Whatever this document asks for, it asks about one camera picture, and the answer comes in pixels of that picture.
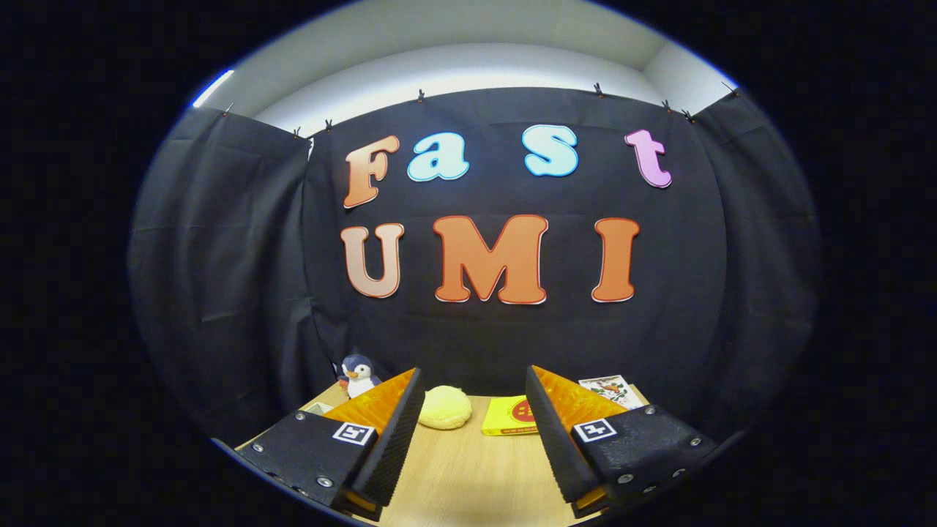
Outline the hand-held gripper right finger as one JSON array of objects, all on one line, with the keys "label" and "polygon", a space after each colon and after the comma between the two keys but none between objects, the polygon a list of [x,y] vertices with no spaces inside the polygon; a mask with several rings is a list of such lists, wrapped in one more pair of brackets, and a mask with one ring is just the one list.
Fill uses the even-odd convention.
[{"label": "hand-held gripper right finger", "polygon": [[722,451],[659,405],[626,409],[535,365],[526,370],[526,399],[576,518],[639,507]]}]

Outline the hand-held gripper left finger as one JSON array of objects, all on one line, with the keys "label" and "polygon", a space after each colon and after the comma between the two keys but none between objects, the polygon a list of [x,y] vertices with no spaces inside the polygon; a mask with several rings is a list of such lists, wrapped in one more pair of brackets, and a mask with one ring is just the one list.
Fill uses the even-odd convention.
[{"label": "hand-held gripper left finger", "polygon": [[377,521],[395,493],[425,400],[418,368],[323,416],[295,410],[234,451],[234,460],[308,506]]}]

